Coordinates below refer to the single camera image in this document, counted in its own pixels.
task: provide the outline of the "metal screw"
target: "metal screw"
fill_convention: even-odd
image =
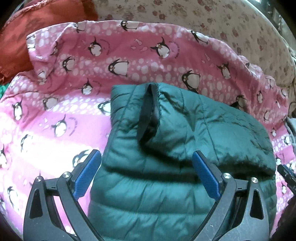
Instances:
[[[63,173],[63,177],[64,177],[64,178],[68,178],[70,175],[71,175],[70,172],[64,172],[64,173]]]
[[[41,181],[41,179],[42,179],[42,176],[38,176],[38,177],[36,177],[36,179],[35,179],[35,180],[36,180],[37,182],[40,182],[40,181]]]
[[[258,182],[258,179],[255,178],[255,177],[252,177],[251,180],[252,180],[253,183],[257,183]]]
[[[230,179],[231,175],[229,173],[223,173],[223,177],[225,177],[226,179]]]

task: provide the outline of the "beige floral fabric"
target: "beige floral fabric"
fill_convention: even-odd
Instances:
[[[226,42],[237,54],[286,87],[291,86],[295,64],[282,37],[268,19],[247,0],[93,0],[99,20],[171,23]]]

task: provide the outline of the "quilted fabric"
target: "quilted fabric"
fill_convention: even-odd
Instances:
[[[157,86],[160,122],[144,146],[136,134],[145,85],[112,89],[112,130],[89,205],[96,230],[105,240],[188,240],[214,203],[193,170],[195,150],[235,178],[259,179],[271,229],[276,163],[264,127],[226,104]]]

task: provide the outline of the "white polka dot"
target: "white polka dot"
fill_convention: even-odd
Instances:
[[[83,103],[81,106],[80,106],[80,109],[85,109],[87,107],[87,103]]]
[[[152,70],[153,72],[155,72],[155,71],[157,71],[157,69],[158,69],[158,64],[157,64],[156,62],[153,62],[153,63],[151,64],[151,70]]]
[[[178,68],[178,71],[179,71],[180,73],[184,73],[186,70],[185,70],[184,67],[179,67],[179,68]]]
[[[59,109],[59,104],[55,105],[52,109],[52,111],[56,112]]]
[[[65,101],[63,101],[63,106],[65,106],[65,105],[67,105],[67,104],[69,104],[69,103],[70,103],[69,100],[65,100]]]
[[[34,92],[33,98],[37,98],[38,96],[39,96],[39,93],[38,92]]]
[[[165,34],[170,35],[172,33],[172,28],[170,26],[165,27]]]
[[[162,82],[162,81],[163,81],[163,76],[162,76],[161,74],[158,74],[158,75],[156,76],[156,78],[155,78],[155,81],[156,81],[157,83]]]
[[[74,76],[76,76],[76,75],[78,75],[78,72],[79,72],[79,70],[76,68],[76,69],[73,70],[72,73],[73,73]]]
[[[77,101],[78,101],[78,98],[75,97],[73,100],[71,100],[71,104],[73,104],[73,103],[75,103],[75,102],[77,102]]]
[[[138,81],[140,79],[140,76],[139,76],[138,73],[133,73],[132,76],[131,76],[131,79],[135,80],[135,81]]]
[[[217,83],[217,89],[222,90],[222,83],[220,81]]]
[[[108,21],[105,21],[105,22],[103,22],[103,26],[102,26],[102,28],[103,28],[104,30],[106,30],[109,26],[110,26],[109,22],[108,22]]]
[[[220,94],[220,96],[219,96],[219,101],[222,102],[223,99],[224,99],[224,94]]]
[[[40,39],[38,46],[42,47],[44,45],[44,39]]]
[[[147,73],[148,73],[148,66],[147,66],[147,65],[142,66],[142,68],[141,68],[141,72],[142,72],[143,74],[147,74]]]
[[[77,108],[78,108],[78,105],[76,105],[76,104],[75,104],[75,105],[72,105],[69,111],[70,111],[70,112],[73,112],[73,111],[75,111]]]
[[[171,79],[171,75],[170,75],[170,73],[167,73],[166,75],[165,75],[165,80],[166,81],[170,81],[170,79]]]

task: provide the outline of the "gray cloth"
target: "gray cloth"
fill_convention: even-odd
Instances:
[[[287,117],[284,123],[290,136],[293,152],[296,155],[296,118]]]

